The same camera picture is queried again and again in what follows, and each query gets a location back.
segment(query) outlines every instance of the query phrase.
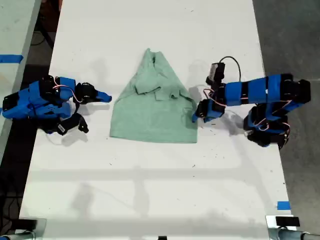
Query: white table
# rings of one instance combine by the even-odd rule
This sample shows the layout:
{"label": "white table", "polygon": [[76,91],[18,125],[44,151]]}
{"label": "white table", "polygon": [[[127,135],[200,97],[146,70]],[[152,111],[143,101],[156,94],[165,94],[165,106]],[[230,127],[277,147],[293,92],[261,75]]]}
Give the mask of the white table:
{"label": "white table", "polygon": [[[146,48],[162,51],[186,88],[226,55],[243,81],[264,75],[250,0],[64,0],[50,74],[115,100]],[[225,81],[236,81],[226,63]],[[200,123],[196,144],[110,138],[113,106],[82,107],[87,135],[38,131],[20,217],[47,219],[44,239],[268,239],[265,215],[290,214],[276,208],[288,200],[278,147],[237,127],[251,105]]]}
{"label": "white table", "polygon": [[[0,64],[0,102],[19,91],[41,0],[0,0],[0,55],[22,55],[20,64]],[[0,116],[0,163],[11,129],[11,120]]]}

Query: blue tape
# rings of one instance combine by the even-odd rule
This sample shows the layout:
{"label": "blue tape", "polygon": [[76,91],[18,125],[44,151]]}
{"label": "blue tape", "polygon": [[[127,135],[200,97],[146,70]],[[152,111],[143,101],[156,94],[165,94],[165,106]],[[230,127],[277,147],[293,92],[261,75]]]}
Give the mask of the blue tape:
{"label": "blue tape", "polygon": [[24,57],[22,55],[1,55],[0,64],[19,64]]}
{"label": "blue tape", "polygon": [[278,201],[277,209],[278,210],[290,210],[291,209],[290,202],[289,201]]}

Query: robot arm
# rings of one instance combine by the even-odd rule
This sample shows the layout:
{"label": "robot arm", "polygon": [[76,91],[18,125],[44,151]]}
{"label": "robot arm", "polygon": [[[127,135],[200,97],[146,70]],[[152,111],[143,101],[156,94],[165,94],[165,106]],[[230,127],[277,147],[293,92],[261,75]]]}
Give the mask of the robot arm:
{"label": "robot arm", "polygon": [[[75,112],[67,101],[73,97]],[[77,113],[80,105],[93,102],[109,103],[112,97],[97,91],[89,83],[78,83],[71,78],[48,75],[35,81],[28,88],[8,95],[3,100],[2,114],[7,119],[32,119],[46,133],[58,132],[61,135],[78,126],[87,133],[85,119]]]}
{"label": "robot arm", "polygon": [[282,148],[290,133],[286,114],[310,101],[310,83],[293,81],[291,74],[278,74],[225,84],[224,70],[223,62],[212,64],[206,79],[210,88],[204,90],[207,99],[199,103],[192,121],[202,118],[206,123],[219,118],[226,106],[256,104],[243,122],[248,139],[263,147],[278,143]]}

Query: green shirt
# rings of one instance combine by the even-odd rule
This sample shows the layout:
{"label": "green shirt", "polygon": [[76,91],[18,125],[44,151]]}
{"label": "green shirt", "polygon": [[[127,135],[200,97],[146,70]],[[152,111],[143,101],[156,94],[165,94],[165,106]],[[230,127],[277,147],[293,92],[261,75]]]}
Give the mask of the green shirt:
{"label": "green shirt", "polygon": [[196,143],[196,104],[162,52],[145,51],[113,108],[110,136],[155,143]]}

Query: cable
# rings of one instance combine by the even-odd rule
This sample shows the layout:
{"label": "cable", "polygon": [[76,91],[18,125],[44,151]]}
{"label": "cable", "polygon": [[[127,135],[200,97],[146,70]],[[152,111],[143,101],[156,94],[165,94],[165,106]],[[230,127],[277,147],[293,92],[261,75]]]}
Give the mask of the cable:
{"label": "cable", "polygon": [[208,96],[206,91],[211,91],[212,93],[214,93],[215,91],[212,90],[212,89],[209,89],[209,88],[203,89],[203,93],[204,93],[204,95],[206,96],[207,99],[211,99],[212,101],[214,101],[216,104],[218,104],[220,106],[223,106],[223,107],[227,106],[226,104],[222,104],[222,103],[218,102],[217,100],[213,99],[212,97]]}
{"label": "cable", "polygon": [[60,84],[60,85],[57,84],[56,78],[57,78],[57,77],[55,77],[55,79],[53,79],[55,86],[54,86],[52,89],[57,89],[57,88],[61,88],[61,87],[68,88],[68,89],[71,90],[72,95],[74,96],[74,99],[75,99],[78,103],[82,103],[82,100],[79,101],[79,100],[77,99],[76,94],[75,94],[75,92],[73,91],[73,89],[72,89],[71,87],[69,87],[69,86],[67,86],[67,85],[63,85],[63,84]]}
{"label": "cable", "polygon": [[[19,196],[18,195],[18,189],[17,189],[17,186],[15,185],[15,182],[14,182],[14,179],[9,176],[7,176],[5,179],[3,178],[2,179],[2,184],[3,184],[3,181],[6,181],[6,183],[9,183],[12,187],[13,187],[13,190],[15,192],[15,196],[8,196],[8,189],[3,189],[3,193],[4,195],[2,196],[4,198],[4,201],[2,203],[2,206],[0,206],[0,220],[2,221],[2,225],[0,227],[0,232],[9,224],[12,222],[13,218],[11,217],[11,207],[12,207],[12,204],[14,203],[14,201],[16,200],[16,205],[17,205],[17,208],[18,208],[18,213],[20,212],[21,210],[21,206],[19,204],[19,200],[18,199],[21,199],[23,198],[22,196]],[[8,216],[4,215],[4,208],[5,208],[5,204],[6,204],[6,199],[12,199],[12,201],[10,202],[9,206],[8,206]],[[3,218],[7,219],[8,222],[3,225]],[[9,227],[6,232],[4,233],[5,235],[11,230],[11,227]]]}
{"label": "cable", "polygon": [[[273,112],[272,112],[272,114],[274,114],[274,113],[276,113],[277,111],[279,111],[279,110],[283,109],[285,106],[287,106],[289,103],[291,103],[291,102],[292,102],[292,100],[289,100],[289,101],[284,101],[284,100],[282,100],[282,101],[280,101],[280,102],[286,102],[286,104],[285,104],[285,105],[283,105],[281,108],[279,108],[279,109],[277,109],[277,110],[273,111]],[[259,123],[257,123],[257,124],[253,123],[253,125],[258,126],[258,125],[260,125],[260,124],[261,124],[263,121],[265,121],[265,120],[266,120],[266,118],[262,119],[262,120],[261,120]]]}
{"label": "cable", "polygon": [[[34,34],[41,34],[41,32],[37,32],[37,31],[34,31],[33,32]],[[40,42],[37,42],[37,43],[31,43],[30,44],[30,46],[38,46],[38,45],[40,45],[40,44],[42,44],[42,43],[44,43],[44,41],[46,40],[46,38],[45,37],[43,37],[43,39],[40,41]]]}
{"label": "cable", "polygon": [[241,82],[241,70],[240,70],[239,62],[233,56],[224,56],[223,58],[221,58],[219,63],[221,63],[224,59],[233,59],[235,61],[236,65],[238,66],[238,70],[239,70],[239,82]]}

